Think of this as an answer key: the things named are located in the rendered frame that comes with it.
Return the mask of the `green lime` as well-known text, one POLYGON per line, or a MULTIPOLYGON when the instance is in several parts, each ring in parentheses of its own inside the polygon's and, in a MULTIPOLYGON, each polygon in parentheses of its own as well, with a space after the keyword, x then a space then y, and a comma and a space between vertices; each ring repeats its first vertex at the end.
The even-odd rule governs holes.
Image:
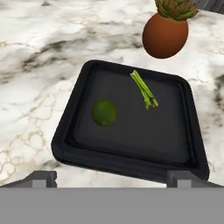
POLYGON ((116 120, 116 106, 111 101, 97 101, 91 109, 91 117, 96 124, 107 127, 116 120))

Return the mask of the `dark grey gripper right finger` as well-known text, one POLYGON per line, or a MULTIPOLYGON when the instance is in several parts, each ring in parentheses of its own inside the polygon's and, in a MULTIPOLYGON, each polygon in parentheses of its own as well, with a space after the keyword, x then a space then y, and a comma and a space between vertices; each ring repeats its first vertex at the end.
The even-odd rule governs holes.
POLYGON ((190 171, 168 171, 166 185, 168 188, 223 188, 223 185, 202 180, 190 171))

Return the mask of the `green succulent plant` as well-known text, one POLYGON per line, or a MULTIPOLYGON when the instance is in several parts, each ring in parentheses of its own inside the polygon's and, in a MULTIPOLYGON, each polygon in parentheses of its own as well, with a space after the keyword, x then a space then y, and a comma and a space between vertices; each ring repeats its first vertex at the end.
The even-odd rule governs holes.
POLYGON ((184 21, 198 14, 197 4, 190 0, 155 0, 157 13, 163 18, 184 21))

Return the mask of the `black tray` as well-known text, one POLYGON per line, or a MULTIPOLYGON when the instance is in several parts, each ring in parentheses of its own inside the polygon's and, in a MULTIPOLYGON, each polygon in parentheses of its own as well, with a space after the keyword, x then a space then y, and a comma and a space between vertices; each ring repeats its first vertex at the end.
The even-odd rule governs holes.
POLYGON ((61 163, 164 183, 168 171, 209 177, 207 157, 189 83, 168 73, 139 69, 158 106, 145 108, 131 79, 133 67, 102 60, 86 62, 52 139, 61 163), (115 104, 116 119, 96 124, 97 101, 115 104))

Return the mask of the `green asparagus bunch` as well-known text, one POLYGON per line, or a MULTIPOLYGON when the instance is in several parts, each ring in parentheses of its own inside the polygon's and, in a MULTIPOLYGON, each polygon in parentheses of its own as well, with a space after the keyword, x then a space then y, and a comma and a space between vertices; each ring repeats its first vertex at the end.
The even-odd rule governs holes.
POLYGON ((149 109, 150 107, 157 107, 158 106, 158 101, 155 98, 154 94, 150 91, 148 86, 145 84, 143 79, 141 78, 140 74, 138 73, 137 70, 134 70, 130 74, 131 79, 136 83, 138 86, 144 100, 145 108, 149 109))

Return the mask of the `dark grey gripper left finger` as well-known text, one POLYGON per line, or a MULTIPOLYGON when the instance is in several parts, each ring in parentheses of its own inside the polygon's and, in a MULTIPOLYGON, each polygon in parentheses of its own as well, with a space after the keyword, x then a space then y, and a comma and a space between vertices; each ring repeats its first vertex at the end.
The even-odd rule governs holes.
POLYGON ((56 188, 56 171, 33 171, 27 177, 18 181, 3 185, 3 187, 20 188, 56 188))

